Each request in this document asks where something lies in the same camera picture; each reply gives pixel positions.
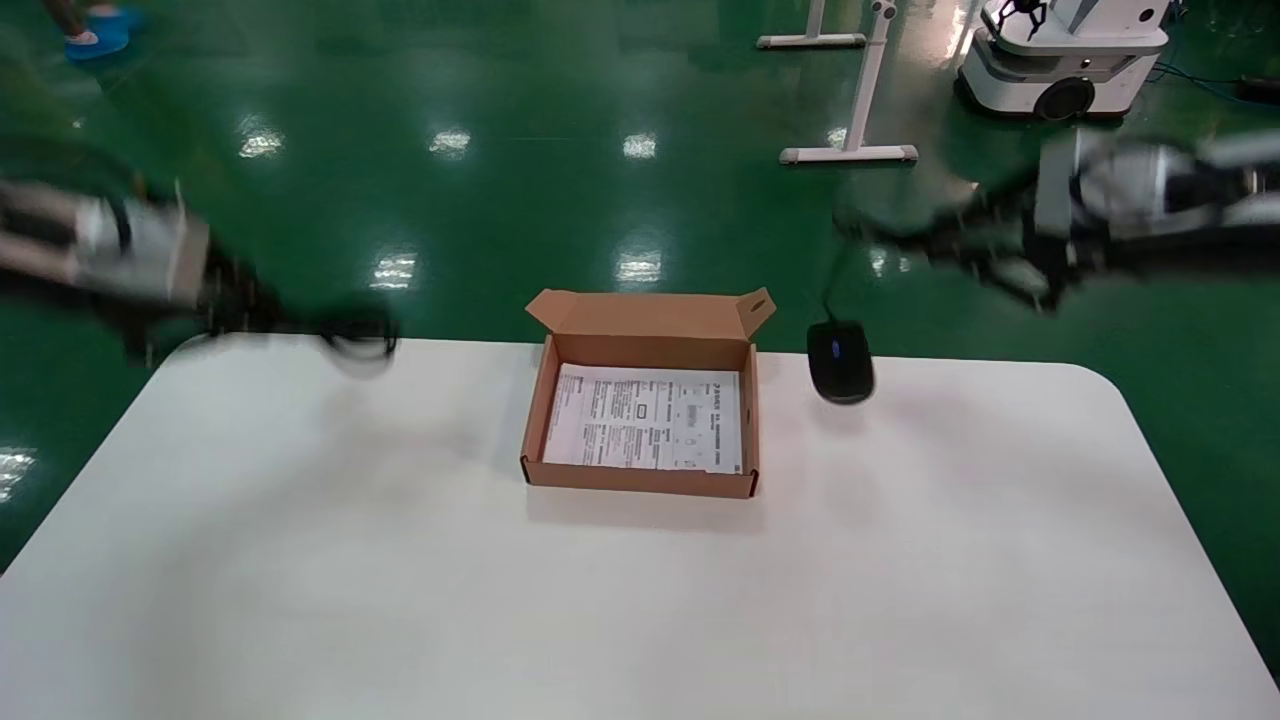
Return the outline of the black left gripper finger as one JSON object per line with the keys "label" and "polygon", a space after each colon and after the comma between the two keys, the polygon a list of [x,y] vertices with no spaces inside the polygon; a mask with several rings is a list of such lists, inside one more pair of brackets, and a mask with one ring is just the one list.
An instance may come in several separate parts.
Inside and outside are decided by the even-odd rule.
{"label": "black left gripper finger", "polygon": [[355,300],[323,307],[284,307],[275,331],[314,336],[396,336],[396,318],[385,304]]}
{"label": "black left gripper finger", "polygon": [[401,333],[388,325],[287,325],[278,334],[319,342],[340,363],[385,364],[401,343]]}

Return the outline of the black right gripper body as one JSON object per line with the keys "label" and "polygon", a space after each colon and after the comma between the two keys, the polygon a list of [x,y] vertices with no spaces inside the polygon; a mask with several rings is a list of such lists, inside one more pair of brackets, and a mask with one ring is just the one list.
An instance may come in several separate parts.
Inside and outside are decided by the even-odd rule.
{"label": "black right gripper body", "polygon": [[957,210],[957,264],[978,284],[1007,296],[1064,296],[1082,282],[1082,272],[1065,240],[1036,228],[1034,190],[991,190]]}

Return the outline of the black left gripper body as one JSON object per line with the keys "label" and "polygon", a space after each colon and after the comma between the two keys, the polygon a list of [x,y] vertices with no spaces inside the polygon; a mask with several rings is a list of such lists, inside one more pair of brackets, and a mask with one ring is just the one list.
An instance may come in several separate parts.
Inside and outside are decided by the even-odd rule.
{"label": "black left gripper body", "polygon": [[262,283],[247,263],[210,255],[196,320],[196,332],[188,341],[200,343],[225,334],[283,332],[294,318],[280,295]]}

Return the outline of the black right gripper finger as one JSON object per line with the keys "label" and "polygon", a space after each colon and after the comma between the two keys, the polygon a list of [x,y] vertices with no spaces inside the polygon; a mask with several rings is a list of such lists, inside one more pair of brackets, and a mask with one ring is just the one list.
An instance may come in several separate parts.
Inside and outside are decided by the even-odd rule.
{"label": "black right gripper finger", "polygon": [[914,255],[929,263],[955,266],[987,266],[1001,259],[1001,249],[959,228],[924,228],[919,231],[893,231],[891,228],[851,228],[850,238],[902,255]]}
{"label": "black right gripper finger", "polygon": [[951,217],[975,195],[974,190],[956,193],[908,191],[888,197],[849,190],[835,195],[835,225],[847,237],[910,234],[942,217]]}

